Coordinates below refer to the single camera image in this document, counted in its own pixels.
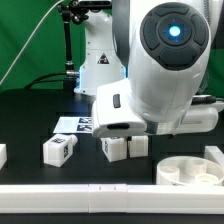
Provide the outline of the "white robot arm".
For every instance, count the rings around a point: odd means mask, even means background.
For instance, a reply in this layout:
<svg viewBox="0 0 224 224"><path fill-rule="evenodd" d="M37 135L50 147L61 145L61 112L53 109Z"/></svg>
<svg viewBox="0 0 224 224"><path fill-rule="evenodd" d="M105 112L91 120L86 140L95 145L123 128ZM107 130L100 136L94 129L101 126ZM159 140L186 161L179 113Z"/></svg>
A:
<svg viewBox="0 0 224 224"><path fill-rule="evenodd" d="M112 9L115 52L128 77L97 89L92 135L129 137L213 130L224 103L202 83L224 0L82 0Z"/></svg>

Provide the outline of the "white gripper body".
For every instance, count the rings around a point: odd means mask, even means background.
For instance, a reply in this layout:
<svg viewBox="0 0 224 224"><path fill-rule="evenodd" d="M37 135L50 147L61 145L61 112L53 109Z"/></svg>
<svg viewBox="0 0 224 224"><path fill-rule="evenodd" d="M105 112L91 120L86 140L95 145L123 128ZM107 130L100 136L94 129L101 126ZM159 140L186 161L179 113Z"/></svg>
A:
<svg viewBox="0 0 224 224"><path fill-rule="evenodd" d="M97 138L209 132L218 122L220 104L191 106L174 123L146 121L130 108L127 79L100 86L92 106L92 135Z"/></svg>

